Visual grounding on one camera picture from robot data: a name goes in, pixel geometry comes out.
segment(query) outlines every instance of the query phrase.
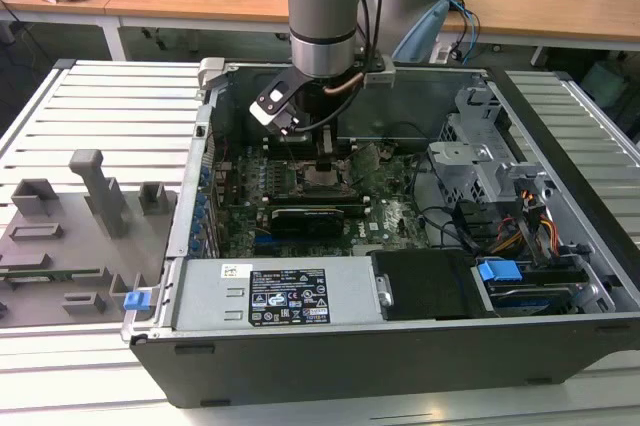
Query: slotted metal tabletop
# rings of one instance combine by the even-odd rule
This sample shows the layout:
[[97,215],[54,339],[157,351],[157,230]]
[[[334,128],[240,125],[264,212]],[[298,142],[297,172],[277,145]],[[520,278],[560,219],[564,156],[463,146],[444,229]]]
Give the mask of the slotted metal tabletop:
[[[4,228],[13,215],[11,193],[23,177],[47,177],[59,192],[84,190],[79,177],[66,167],[77,148],[102,149],[105,173],[116,176],[123,189],[137,189],[146,180],[165,181],[178,190],[198,107],[197,69],[197,64],[185,63],[78,61],[69,70],[52,71],[0,140],[0,226]],[[597,112],[581,103],[579,90],[574,92],[571,84],[545,73],[512,74],[576,164],[594,173],[589,180],[612,211],[618,208],[615,211],[627,214],[631,206],[623,211],[623,203],[616,201],[630,198],[638,204],[632,185],[636,153],[625,153],[628,144],[597,124]],[[527,153],[521,135],[518,142]],[[631,179],[612,182],[609,172],[596,174],[598,168],[634,172],[618,172]],[[0,424],[636,426],[640,422],[639,352],[616,353],[557,386],[178,410],[167,403],[122,342],[119,327],[30,328],[19,333],[0,329]],[[383,381],[385,372],[380,373]]]
[[54,69],[0,141],[0,232],[22,179],[56,192],[85,191],[69,160],[100,149],[105,176],[123,191],[163,181],[178,192],[199,101],[198,64],[77,61]]

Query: blue tab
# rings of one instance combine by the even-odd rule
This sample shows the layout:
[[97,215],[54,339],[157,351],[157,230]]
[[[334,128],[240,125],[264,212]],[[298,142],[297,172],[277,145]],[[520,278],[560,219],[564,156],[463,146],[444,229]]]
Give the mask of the blue tab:
[[478,265],[478,272],[483,281],[522,281],[522,273],[515,261],[486,260]]
[[439,0],[413,25],[393,52],[393,60],[404,63],[418,63],[431,55],[447,14],[449,2]]
[[124,298],[125,311],[149,311],[151,309],[151,293],[148,291],[131,291]]

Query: yellow wire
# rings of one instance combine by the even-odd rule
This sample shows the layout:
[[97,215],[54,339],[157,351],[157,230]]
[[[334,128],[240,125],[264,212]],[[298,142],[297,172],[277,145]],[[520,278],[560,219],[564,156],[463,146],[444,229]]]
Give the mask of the yellow wire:
[[522,237],[522,233],[518,232],[516,233],[515,236],[513,236],[512,238],[508,239],[506,242],[504,242],[503,244],[499,245],[497,248],[495,248],[493,251],[491,251],[491,253],[497,253],[498,251],[503,251],[504,249],[508,248],[509,246],[511,246],[513,243],[515,243],[516,241],[518,241],[520,238]]
[[549,228],[549,240],[551,241],[551,249],[553,250],[554,253],[557,253],[558,238],[556,236],[556,232],[555,232],[555,228],[553,227],[553,224],[551,224],[550,221],[545,221],[545,220],[542,220],[540,222]]

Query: desk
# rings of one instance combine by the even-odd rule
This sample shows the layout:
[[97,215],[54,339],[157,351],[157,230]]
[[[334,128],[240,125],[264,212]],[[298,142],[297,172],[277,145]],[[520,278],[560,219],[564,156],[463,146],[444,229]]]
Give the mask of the desk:
[[[5,1],[24,21],[100,26],[114,60],[127,57],[119,35],[124,26],[288,32],[287,0],[83,0],[57,5]],[[639,0],[466,1],[482,22],[482,43],[640,50]],[[0,9],[2,20],[12,18]],[[462,20],[451,13],[434,57],[446,59],[461,30]]]
[[[640,50],[640,0],[466,0],[466,3],[480,17],[482,43]],[[450,46],[461,28],[459,14],[450,13],[439,46]]]
[[[119,29],[125,26],[191,30],[289,31],[287,0],[3,0],[25,22],[96,25],[111,59],[127,59]],[[0,22],[13,17],[0,6]]]

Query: floor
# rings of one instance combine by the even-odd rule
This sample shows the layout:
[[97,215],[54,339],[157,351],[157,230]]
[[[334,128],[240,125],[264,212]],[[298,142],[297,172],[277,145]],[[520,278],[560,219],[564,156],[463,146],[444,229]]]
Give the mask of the floor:
[[[102,31],[97,27],[44,23],[17,26],[18,28],[13,25],[16,28],[16,42],[8,46],[0,44],[0,131],[11,124],[57,59],[110,59]],[[136,61],[198,62],[210,56],[286,61],[290,55],[288,42],[270,33],[202,31],[198,33],[198,52],[190,52],[186,31],[167,29],[156,33],[151,30],[147,35],[149,37],[140,28],[124,28],[122,31],[123,40],[132,59]],[[63,35],[73,38],[73,42],[62,41]],[[162,48],[157,44],[156,38],[160,40]],[[495,52],[492,45],[479,45],[468,66],[529,70],[532,69],[529,63],[532,54],[531,47],[502,46],[499,52]],[[556,60],[555,65],[559,66],[550,67],[575,69],[575,74],[579,75],[581,66],[585,64],[585,54],[590,53],[585,52],[576,57],[561,54],[561,59],[568,59]],[[640,72],[640,57],[631,59],[634,61],[629,62],[629,74],[637,77]]]

